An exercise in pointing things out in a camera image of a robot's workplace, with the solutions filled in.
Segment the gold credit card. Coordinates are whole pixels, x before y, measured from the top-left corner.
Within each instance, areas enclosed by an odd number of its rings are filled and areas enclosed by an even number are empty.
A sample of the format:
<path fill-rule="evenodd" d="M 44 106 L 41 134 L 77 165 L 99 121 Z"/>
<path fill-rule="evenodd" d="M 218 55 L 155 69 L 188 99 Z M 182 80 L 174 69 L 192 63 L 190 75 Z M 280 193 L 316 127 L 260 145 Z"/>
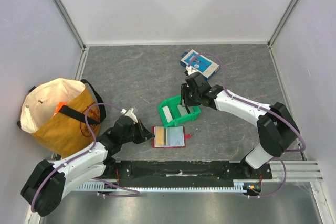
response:
<path fill-rule="evenodd" d="M 154 146 L 155 147 L 167 147 L 168 140 L 167 140 L 167 129 L 164 127 L 155 127 L 155 140 Z"/>

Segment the green plastic bin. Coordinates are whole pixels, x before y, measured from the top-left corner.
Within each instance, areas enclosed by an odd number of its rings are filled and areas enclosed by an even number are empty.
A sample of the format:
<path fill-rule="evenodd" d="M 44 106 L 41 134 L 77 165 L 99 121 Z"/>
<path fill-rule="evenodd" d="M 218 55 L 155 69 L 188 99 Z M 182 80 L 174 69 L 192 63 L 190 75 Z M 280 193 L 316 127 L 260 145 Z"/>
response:
<path fill-rule="evenodd" d="M 162 103 L 158 106 L 158 112 L 161 117 L 162 123 L 164 127 L 172 127 L 178 126 L 182 123 L 195 121 L 198 115 L 201 113 L 201 109 L 199 106 L 181 106 L 180 105 L 181 96 L 175 96 L 172 98 L 165 99 Z M 164 106 L 168 106 L 173 117 L 171 122 L 167 122 L 162 108 Z"/>

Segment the white credit card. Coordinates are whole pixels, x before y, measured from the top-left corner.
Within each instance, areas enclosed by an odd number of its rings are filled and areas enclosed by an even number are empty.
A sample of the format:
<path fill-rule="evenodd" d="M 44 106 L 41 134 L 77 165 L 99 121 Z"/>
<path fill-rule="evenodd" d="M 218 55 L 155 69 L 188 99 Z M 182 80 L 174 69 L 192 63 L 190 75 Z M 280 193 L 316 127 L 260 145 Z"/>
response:
<path fill-rule="evenodd" d="M 162 110 L 163 110 L 163 113 L 164 113 L 164 116 L 165 116 L 167 122 L 171 122 L 173 120 L 173 117 L 171 115 L 169 107 L 168 106 L 164 106 L 162 108 Z"/>

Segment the red card holder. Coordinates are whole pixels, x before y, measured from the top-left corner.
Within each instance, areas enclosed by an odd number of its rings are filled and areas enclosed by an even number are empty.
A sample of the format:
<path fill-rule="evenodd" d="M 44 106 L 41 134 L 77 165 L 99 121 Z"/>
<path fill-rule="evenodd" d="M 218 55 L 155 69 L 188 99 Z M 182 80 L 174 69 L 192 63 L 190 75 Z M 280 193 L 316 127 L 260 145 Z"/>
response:
<path fill-rule="evenodd" d="M 163 126 L 154 126 L 152 127 L 152 133 L 155 133 L 155 127 L 163 127 Z M 174 127 L 165 127 L 167 129 L 167 147 L 155 147 L 154 140 L 152 140 L 153 148 L 184 148 L 186 147 L 186 140 L 188 140 L 192 134 L 185 133 L 185 127 L 183 126 L 174 126 Z"/>

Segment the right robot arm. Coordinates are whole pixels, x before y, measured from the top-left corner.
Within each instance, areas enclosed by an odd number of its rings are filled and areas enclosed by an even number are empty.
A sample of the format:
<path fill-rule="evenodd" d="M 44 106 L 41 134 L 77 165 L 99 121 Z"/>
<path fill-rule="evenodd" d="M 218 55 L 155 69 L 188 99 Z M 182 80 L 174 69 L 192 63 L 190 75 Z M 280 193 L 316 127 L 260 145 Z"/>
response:
<path fill-rule="evenodd" d="M 257 128 L 259 144 L 242 160 L 241 174 L 248 179 L 259 173 L 259 168 L 272 158 L 290 152 L 289 147 L 300 132 L 287 107 L 258 103 L 236 95 L 220 85 L 211 86 L 198 72 L 181 84 L 181 106 L 212 108 L 237 116 Z"/>

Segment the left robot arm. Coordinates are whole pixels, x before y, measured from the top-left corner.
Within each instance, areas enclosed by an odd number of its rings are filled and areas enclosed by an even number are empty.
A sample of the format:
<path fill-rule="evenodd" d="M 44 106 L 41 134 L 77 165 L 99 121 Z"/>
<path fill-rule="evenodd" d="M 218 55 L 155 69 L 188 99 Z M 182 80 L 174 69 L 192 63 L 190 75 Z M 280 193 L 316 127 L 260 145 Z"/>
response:
<path fill-rule="evenodd" d="M 83 183 L 96 178 L 110 178 L 115 174 L 113 155 L 122 145 L 140 144 L 154 138 L 154 134 L 141 121 L 121 116 L 114 126 L 98 136 L 96 142 L 77 153 L 50 162 L 39 162 L 20 194 L 30 204 L 31 210 L 44 217 L 54 211 L 61 201 Z"/>

